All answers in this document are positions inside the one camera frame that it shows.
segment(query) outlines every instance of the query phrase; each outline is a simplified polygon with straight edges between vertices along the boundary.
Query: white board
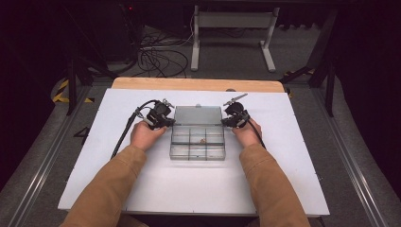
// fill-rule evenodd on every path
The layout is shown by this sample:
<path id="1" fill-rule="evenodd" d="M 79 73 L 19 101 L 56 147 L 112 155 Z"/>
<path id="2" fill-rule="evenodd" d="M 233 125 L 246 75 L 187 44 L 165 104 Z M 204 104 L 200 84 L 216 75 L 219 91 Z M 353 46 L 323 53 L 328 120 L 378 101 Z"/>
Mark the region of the white board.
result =
<path id="1" fill-rule="evenodd" d="M 146 101 L 166 98 L 178 106 L 221 106 L 243 93 L 109 89 L 82 148 L 59 209 L 72 207 L 113 153 L 128 118 Z M 285 93 L 249 93 L 239 100 L 262 126 L 263 141 L 287 174 L 308 216 L 329 215 L 318 177 Z M 126 136 L 121 148 L 130 140 Z M 225 161 L 172 161 L 171 129 L 147 151 L 148 161 L 126 202 L 129 213 L 254 216 L 255 208 L 238 155 L 242 147 L 224 132 Z"/>

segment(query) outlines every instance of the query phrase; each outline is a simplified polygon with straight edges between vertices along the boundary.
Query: black cable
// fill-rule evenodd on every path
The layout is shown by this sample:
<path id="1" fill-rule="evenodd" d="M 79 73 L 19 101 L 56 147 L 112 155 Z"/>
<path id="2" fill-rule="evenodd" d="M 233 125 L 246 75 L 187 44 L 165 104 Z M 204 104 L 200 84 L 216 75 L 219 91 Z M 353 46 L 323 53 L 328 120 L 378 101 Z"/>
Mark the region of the black cable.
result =
<path id="1" fill-rule="evenodd" d="M 157 33 L 157 32 L 152 32 L 152 33 L 146 34 L 144 36 L 144 39 L 141 42 L 141 47 L 142 48 L 152 47 L 152 46 L 154 46 L 156 44 L 159 45 L 159 46 L 168 47 L 168 46 L 174 46 L 174 45 L 186 43 L 186 40 L 184 41 L 183 38 L 180 38 L 180 40 L 171 41 L 171 42 L 173 42 L 171 44 L 162 44 L 162 41 L 164 41 L 166 39 L 169 39 L 169 38 L 173 38 L 174 36 L 168 35 L 168 34 L 164 34 L 164 37 L 161 37 L 162 34 L 163 34 L 162 32 L 159 32 L 157 37 L 151 36 L 151 34 L 154 34 L 154 33 Z"/>
<path id="2" fill-rule="evenodd" d="M 124 129 L 123 133 L 122 133 L 121 136 L 120 136 L 120 139 L 119 139 L 118 142 L 117 142 L 117 145 L 115 146 L 115 149 L 114 149 L 113 154 L 112 154 L 112 158 L 117 154 L 118 150 L 120 149 L 121 143 L 123 142 L 125 136 L 127 135 L 127 132 L 128 132 L 128 130 L 130 129 L 130 127 L 131 127 L 133 121 L 135 120 L 135 117 L 136 117 L 137 115 L 142 116 L 140 112 L 142 111 L 142 109 L 144 109 L 144 107 L 145 107 L 146 105 L 148 105 L 148 104 L 151 103 L 151 102 L 157 103 L 158 100 L 154 100 L 154 99 L 153 99 L 153 100 L 151 100 L 151 101 L 145 102 L 144 104 L 142 104 L 141 107 L 136 108 L 135 112 L 133 112 L 132 115 L 130 116 L 130 118 L 128 118 L 128 122 L 127 122 L 126 128 Z"/>
<path id="3" fill-rule="evenodd" d="M 263 143 L 262 137 L 259 134 L 259 131 L 257 131 L 256 127 L 253 125 L 253 123 L 251 121 L 248 121 L 248 123 L 250 123 L 250 125 L 252 126 L 254 133 L 256 133 L 257 138 L 259 138 L 260 143 L 262 144 L 263 148 L 266 148 L 265 143 Z"/>
<path id="4" fill-rule="evenodd" d="M 158 71 L 157 74 L 157 78 L 159 77 L 163 77 L 163 78 L 169 78 L 169 77 L 175 77 L 178 76 L 179 74 L 184 74 L 186 77 L 186 73 L 185 73 L 185 69 L 188 66 L 188 58 L 181 52 L 176 51 L 176 50 L 156 50 L 155 48 L 151 48 L 149 50 L 146 49 L 141 49 L 141 54 L 140 54 L 140 61 L 138 63 L 138 66 L 140 69 L 142 69 L 145 72 L 148 72 L 149 76 L 150 76 L 150 72 L 151 71 Z M 171 60 L 169 57 L 167 57 L 166 55 L 162 55 L 160 53 L 175 53 L 180 55 L 181 57 L 183 57 L 185 63 L 184 66 L 182 66 L 181 64 L 179 64 L 176 61 Z M 178 65 L 181 70 L 179 70 L 178 72 L 172 73 L 170 75 L 166 75 L 164 73 L 164 70 L 170 65 L 170 63 L 174 63 L 176 65 Z"/>

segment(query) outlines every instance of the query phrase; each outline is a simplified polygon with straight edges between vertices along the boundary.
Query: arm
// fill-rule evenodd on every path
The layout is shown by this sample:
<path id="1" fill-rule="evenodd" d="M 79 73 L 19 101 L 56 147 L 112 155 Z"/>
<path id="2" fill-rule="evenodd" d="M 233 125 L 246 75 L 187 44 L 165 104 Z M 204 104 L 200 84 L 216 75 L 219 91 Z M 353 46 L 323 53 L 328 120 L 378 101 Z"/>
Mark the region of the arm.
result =
<path id="1" fill-rule="evenodd" d="M 147 159 L 149 149 L 166 131 L 152 131 L 139 122 L 131 143 L 102 167 L 77 198 L 64 223 L 66 226 L 116 226 L 121 208 Z"/>
<path id="2" fill-rule="evenodd" d="M 251 121 L 261 134 L 260 126 Z M 309 226 L 304 209 L 287 176 L 260 144 L 253 129 L 233 129 L 244 149 L 239 159 L 247 177 L 260 226 Z"/>

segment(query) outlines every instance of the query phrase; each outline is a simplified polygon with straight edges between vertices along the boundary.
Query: wooden edge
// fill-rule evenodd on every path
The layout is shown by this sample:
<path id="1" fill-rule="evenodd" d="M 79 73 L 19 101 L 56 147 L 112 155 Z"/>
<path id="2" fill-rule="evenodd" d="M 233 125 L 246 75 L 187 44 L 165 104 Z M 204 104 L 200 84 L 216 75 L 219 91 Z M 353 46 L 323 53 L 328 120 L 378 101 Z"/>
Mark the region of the wooden edge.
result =
<path id="1" fill-rule="evenodd" d="M 137 90 L 184 90 L 184 91 L 227 91 L 284 93 L 279 81 L 235 80 L 235 79 L 157 79 L 117 78 L 114 89 Z"/>

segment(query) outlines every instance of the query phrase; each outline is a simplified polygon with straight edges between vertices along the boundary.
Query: metal leg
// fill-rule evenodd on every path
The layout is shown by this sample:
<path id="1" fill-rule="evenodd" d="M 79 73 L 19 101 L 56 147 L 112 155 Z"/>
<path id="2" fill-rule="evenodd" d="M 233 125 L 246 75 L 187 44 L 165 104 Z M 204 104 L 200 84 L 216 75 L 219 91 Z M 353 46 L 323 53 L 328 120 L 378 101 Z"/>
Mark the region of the metal leg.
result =
<path id="1" fill-rule="evenodd" d="M 266 65 L 268 66 L 269 72 L 271 72 L 271 73 L 275 72 L 275 66 L 274 66 L 273 59 L 271 57 L 271 53 L 269 51 L 269 44 L 271 41 L 271 36 L 273 35 L 275 23 L 277 21 L 278 11 L 279 11 L 279 8 L 274 9 L 273 17 L 270 22 L 269 32 L 266 37 L 266 40 L 260 42 L 260 46 L 262 47 L 262 51 L 263 51 L 263 56 L 265 57 Z"/>
<path id="2" fill-rule="evenodd" d="M 70 100 L 68 103 L 67 115 L 70 115 L 77 106 L 77 85 L 76 85 L 76 70 L 75 70 L 74 60 L 70 60 L 67 67 L 68 67 L 67 68 L 68 95 Z"/>
<path id="3" fill-rule="evenodd" d="M 192 46 L 191 70 L 198 71 L 200 60 L 200 39 L 199 39 L 199 7 L 195 6 L 194 11 L 194 45 Z"/>
<path id="4" fill-rule="evenodd" d="M 78 62 L 80 63 L 81 67 L 77 66 L 77 70 L 78 70 L 77 76 L 78 76 L 80 82 L 85 86 L 91 85 L 93 82 L 92 77 L 86 73 L 87 72 L 86 69 L 88 67 L 92 67 L 92 68 L 96 69 L 98 72 L 110 77 L 111 79 L 116 79 L 119 77 L 117 74 L 111 72 L 109 69 L 104 68 L 103 66 L 101 66 L 93 61 L 89 61 L 82 57 L 78 57 Z"/>
<path id="5" fill-rule="evenodd" d="M 307 72 L 309 72 L 309 70 L 311 70 L 311 69 L 308 68 L 308 67 L 302 67 L 301 69 L 299 69 L 299 70 L 297 70 L 297 71 L 295 71 L 295 72 L 293 72 L 293 73 L 288 72 L 288 76 L 283 77 L 282 79 L 279 79 L 279 81 L 280 81 L 281 83 L 290 82 L 290 81 L 292 81 L 293 79 L 296 79 L 296 78 L 298 78 L 299 76 L 301 76 L 301 75 L 303 75 L 303 74 L 306 74 Z"/>
<path id="6" fill-rule="evenodd" d="M 329 67 L 331 64 L 332 64 L 331 62 L 322 61 L 322 63 L 315 70 L 312 78 L 310 78 L 308 82 L 311 88 L 319 88 L 322 85 L 324 79 L 327 77 L 327 74 L 329 73 L 330 70 Z"/>
<path id="7" fill-rule="evenodd" d="M 325 95 L 325 108 L 329 116 L 333 117 L 333 93 L 334 93 L 334 80 L 335 80 L 335 68 L 330 63 L 328 76 L 327 76 L 327 87 Z"/>

